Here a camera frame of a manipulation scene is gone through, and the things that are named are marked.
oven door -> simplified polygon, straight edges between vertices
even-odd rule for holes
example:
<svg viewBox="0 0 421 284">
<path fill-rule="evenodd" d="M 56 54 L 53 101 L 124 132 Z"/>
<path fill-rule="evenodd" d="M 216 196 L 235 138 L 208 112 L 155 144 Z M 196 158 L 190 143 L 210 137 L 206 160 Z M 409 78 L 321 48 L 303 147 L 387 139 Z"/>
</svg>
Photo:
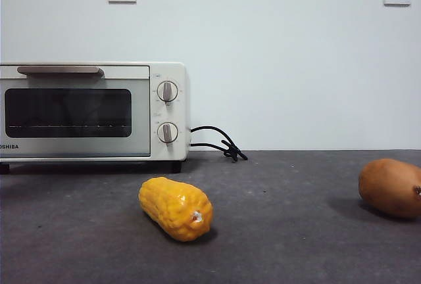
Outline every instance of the oven door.
<svg viewBox="0 0 421 284">
<path fill-rule="evenodd" d="M 150 156 L 149 67 L 2 66 L 0 158 Z"/>
</svg>

oven foot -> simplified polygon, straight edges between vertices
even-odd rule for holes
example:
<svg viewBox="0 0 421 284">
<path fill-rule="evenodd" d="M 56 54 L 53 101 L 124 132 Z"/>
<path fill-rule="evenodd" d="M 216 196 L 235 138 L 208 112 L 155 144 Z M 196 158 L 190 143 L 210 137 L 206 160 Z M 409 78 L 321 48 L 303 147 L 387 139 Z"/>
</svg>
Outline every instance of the oven foot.
<svg viewBox="0 0 421 284">
<path fill-rule="evenodd" d="M 171 162 L 171 173 L 179 174 L 182 171 L 182 161 L 172 161 Z"/>
<path fill-rule="evenodd" d="M 11 169 L 9 168 L 9 164 L 1 164 L 0 163 L 0 174 L 9 174 Z"/>
</svg>

oven door handle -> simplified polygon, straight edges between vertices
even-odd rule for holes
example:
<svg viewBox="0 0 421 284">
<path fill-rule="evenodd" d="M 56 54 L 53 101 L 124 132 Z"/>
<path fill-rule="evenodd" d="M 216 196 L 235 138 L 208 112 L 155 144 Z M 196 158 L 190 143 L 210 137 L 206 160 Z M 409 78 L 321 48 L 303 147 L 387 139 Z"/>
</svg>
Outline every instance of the oven door handle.
<svg viewBox="0 0 421 284">
<path fill-rule="evenodd" d="M 24 75 L 59 74 L 81 76 L 103 76 L 104 71 L 96 66 L 19 66 L 18 72 Z"/>
</svg>

white wall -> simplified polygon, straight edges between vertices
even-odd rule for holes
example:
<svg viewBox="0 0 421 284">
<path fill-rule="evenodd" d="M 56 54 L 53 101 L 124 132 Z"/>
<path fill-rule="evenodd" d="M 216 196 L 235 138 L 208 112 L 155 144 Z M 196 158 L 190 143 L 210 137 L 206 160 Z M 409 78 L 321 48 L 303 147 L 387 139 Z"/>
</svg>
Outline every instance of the white wall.
<svg viewBox="0 0 421 284">
<path fill-rule="evenodd" d="M 244 149 L 421 149 L 412 3 L 1 0 L 1 60 L 181 61 L 193 126 L 220 126 Z"/>
</svg>

toshiba logo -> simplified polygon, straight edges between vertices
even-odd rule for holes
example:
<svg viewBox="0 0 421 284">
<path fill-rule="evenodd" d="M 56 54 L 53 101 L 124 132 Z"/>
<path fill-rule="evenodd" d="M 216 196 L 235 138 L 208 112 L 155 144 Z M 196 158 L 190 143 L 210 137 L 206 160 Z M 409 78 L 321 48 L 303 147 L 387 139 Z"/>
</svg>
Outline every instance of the toshiba logo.
<svg viewBox="0 0 421 284">
<path fill-rule="evenodd" d="M 18 145 L 0 145 L 0 149 L 19 149 Z"/>
</svg>

